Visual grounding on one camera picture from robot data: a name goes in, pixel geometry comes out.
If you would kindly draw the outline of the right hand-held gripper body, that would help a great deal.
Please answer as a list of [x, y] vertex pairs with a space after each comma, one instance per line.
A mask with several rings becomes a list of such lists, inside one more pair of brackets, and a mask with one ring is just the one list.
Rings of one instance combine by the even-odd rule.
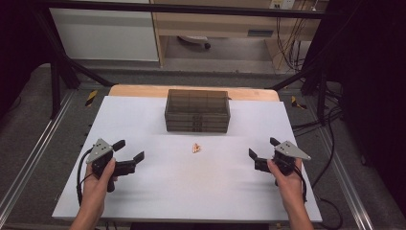
[[285, 176], [295, 173], [301, 180], [304, 180], [302, 171], [296, 166], [297, 159], [310, 160], [311, 157], [290, 141], [284, 141], [274, 147], [272, 161], [277, 165], [280, 172]]

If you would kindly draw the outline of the black curtain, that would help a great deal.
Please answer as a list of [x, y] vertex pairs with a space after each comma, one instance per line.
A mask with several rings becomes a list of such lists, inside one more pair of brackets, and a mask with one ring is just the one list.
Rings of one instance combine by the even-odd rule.
[[0, 120], [31, 72], [49, 61], [44, 41], [27, 0], [0, 0]]
[[406, 0], [329, 0], [339, 16], [320, 25], [341, 32], [328, 51], [327, 77], [362, 152], [406, 215]]

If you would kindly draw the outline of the yellow black tape strip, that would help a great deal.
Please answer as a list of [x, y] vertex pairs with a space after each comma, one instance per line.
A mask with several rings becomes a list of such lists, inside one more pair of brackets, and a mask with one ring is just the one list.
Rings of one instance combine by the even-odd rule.
[[307, 106], [305, 104], [301, 104], [297, 101], [296, 97], [291, 96], [291, 105], [292, 107], [298, 107], [300, 109], [306, 110]]
[[92, 102], [94, 101], [94, 99], [96, 98], [98, 94], [98, 90], [92, 90], [86, 100], [85, 106], [89, 107], [91, 106]]

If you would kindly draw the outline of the white wheeled platform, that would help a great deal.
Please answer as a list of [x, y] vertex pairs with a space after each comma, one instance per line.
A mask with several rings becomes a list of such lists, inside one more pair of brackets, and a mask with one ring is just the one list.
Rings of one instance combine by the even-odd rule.
[[205, 49], [210, 49], [211, 44], [206, 36], [184, 36], [179, 35], [179, 38], [193, 44], [202, 44]]

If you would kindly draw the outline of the smoky translucent drawer organizer box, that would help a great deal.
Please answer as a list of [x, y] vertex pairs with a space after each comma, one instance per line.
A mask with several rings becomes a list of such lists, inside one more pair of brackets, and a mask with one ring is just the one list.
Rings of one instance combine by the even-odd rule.
[[167, 131], [226, 133], [230, 119], [227, 91], [169, 90]]

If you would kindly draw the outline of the person's left hand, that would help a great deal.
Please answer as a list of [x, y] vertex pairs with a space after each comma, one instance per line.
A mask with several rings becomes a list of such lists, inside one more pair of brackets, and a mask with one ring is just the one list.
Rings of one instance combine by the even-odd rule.
[[115, 170], [116, 159], [108, 161], [100, 177], [93, 175], [92, 165], [86, 168], [87, 177], [84, 180], [83, 197], [81, 206], [91, 208], [102, 207], [107, 193], [108, 182]]

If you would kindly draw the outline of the wooden table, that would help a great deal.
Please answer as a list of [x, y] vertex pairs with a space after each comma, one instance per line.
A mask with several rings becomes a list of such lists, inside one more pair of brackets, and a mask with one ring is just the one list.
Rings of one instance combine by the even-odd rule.
[[227, 91], [232, 100], [278, 102], [275, 90], [246, 87], [199, 87], [181, 85], [117, 84], [111, 87], [109, 96], [165, 98], [170, 89]]

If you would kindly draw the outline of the black metal frame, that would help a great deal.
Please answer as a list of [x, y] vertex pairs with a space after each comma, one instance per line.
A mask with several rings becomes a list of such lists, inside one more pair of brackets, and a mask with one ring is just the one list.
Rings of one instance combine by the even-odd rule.
[[39, 28], [42, 30], [42, 33], [45, 35], [47, 43], [51, 47], [51, 54], [53, 56], [53, 63], [51, 64], [53, 92], [52, 117], [55, 117], [60, 109], [58, 77], [62, 77], [69, 88], [79, 87], [79, 79], [75, 73], [75, 70], [78, 70], [85, 76], [106, 87], [115, 85], [115, 82], [105, 80], [104, 78], [93, 73], [92, 71], [88, 70], [81, 64], [68, 57], [62, 47], [62, 43], [58, 40], [58, 32], [51, 29], [52, 23], [44, 16], [44, 12], [47, 11], [49, 8], [113, 12], [159, 12], [275, 18], [303, 18], [320, 20], [336, 19], [340, 16], [340, 13], [338, 12], [326, 11], [263, 10], [255, 8], [74, 0], [31, 0], [27, 3], [27, 5], [31, 10], [32, 15], [34, 16]]

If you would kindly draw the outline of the person's right hand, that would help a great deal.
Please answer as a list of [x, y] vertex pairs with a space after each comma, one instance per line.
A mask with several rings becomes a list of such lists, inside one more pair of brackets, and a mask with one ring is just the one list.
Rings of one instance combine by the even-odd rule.
[[276, 178], [279, 185], [282, 204], [286, 210], [298, 209], [304, 205], [302, 196], [302, 180], [299, 176], [292, 173], [289, 176], [282, 174], [277, 165], [272, 161], [267, 161], [268, 169]]

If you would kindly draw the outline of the white board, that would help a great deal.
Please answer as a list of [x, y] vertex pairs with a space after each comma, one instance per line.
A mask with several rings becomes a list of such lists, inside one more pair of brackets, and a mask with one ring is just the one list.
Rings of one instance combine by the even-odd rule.
[[[271, 158], [271, 137], [294, 135], [281, 102], [230, 102], [226, 133], [179, 133], [166, 129], [163, 98], [103, 99], [84, 143], [99, 138], [125, 140], [119, 161], [139, 152], [145, 159], [135, 173], [120, 177], [105, 199], [103, 218], [117, 221], [272, 222], [285, 220], [281, 196], [271, 174], [255, 169], [249, 150]], [[201, 150], [192, 152], [192, 145]]]

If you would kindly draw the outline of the light wooden desk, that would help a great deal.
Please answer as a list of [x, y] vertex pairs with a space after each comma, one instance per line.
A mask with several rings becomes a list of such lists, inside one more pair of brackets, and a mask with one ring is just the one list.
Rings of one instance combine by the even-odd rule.
[[[270, 9], [271, 0], [149, 0], [151, 4]], [[293, 11], [323, 12], [329, 0], [295, 0]], [[277, 69], [287, 65], [288, 53], [298, 41], [310, 42], [318, 19], [265, 18], [255, 16], [159, 13], [152, 15], [156, 36], [262, 38]]]

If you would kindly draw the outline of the aluminium floor rail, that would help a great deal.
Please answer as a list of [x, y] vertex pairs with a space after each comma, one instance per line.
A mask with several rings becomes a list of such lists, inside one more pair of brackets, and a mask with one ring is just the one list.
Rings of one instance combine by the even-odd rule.
[[22, 191], [24, 190], [27, 182], [29, 181], [31, 175], [33, 174], [33, 171], [36, 168], [36, 165], [38, 164], [39, 160], [41, 159], [44, 151], [46, 150], [50, 141], [52, 140], [60, 122], [64, 118], [64, 115], [68, 110], [72, 102], [72, 99], [75, 95], [76, 90], [68, 90], [65, 93], [62, 102], [60, 103], [61, 109], [56, 114], [56, 116], [48, 122], [44, 131], [41, 133], [39, 139], [36, 141], [35, 146], [31, 150], [28, 158], [24, 162], [24, 165], [22, 166], [18, 175], [12, 182], [6, 194], [1, 199], [0, 228], [2, 228], [5, 225], [15, 203], [22, 194]]
[[321, 140], [327, 151], [327, 156], [331, 158], [331, 167], [338, 179], [339, 185], [343, 191], [347, 204], [350, 207], [354, 221], [359, 230], [373, 230], [373, 224], [366, 211], [360, 195], [357, 193], [354, 184], [347, 172], [343, 161], [340, 159], [338, 152], [333, 148], [333, 137], [327, 127], [320, 129]]

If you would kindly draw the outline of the white wall socket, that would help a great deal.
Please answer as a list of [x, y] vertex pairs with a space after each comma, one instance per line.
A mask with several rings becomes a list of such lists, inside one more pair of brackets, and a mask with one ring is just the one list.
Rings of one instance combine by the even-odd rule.
[[270, 9], [292, 10], [295, 0], [271, 0]]

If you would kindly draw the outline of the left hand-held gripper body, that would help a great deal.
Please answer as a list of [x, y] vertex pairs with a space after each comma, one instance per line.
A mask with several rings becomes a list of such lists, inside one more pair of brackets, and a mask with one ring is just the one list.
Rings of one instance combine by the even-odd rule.
[[93, 148], [90, 149], [86, 163], [91, 165], [92, 173], [97, 178], [102, 176], [102, 173], [111, 160], [113, 153], [113, 147], [106, 143], [102, 138], [99, 138]]

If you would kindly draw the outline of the white cabinet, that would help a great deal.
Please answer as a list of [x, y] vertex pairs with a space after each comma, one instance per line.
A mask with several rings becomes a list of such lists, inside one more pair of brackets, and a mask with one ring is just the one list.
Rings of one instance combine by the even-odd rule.
[[158, 61], [150, 12], [50, 9], [73, 59]]

